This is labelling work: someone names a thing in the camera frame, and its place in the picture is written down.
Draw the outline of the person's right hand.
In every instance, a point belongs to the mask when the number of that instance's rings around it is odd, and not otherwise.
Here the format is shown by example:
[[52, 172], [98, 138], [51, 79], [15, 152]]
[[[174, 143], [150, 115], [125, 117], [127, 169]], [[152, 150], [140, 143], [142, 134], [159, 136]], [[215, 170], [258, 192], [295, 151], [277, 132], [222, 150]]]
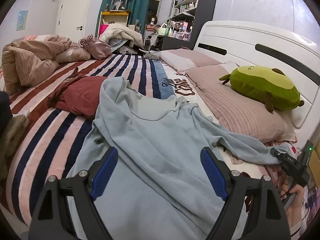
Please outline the person's right hand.
[[286, 211], [289, 228], [292, 228], [299, 222], [301, 222], [301, 210], [304, 201], [304, 188], [296, 184], [291, 190], [289, 190], [289, 179], [286, 178], [280, 188], [280, 198], [286, 199], [287, 192], [295, 194], [295, 198], [291, 203], [291, 206]]

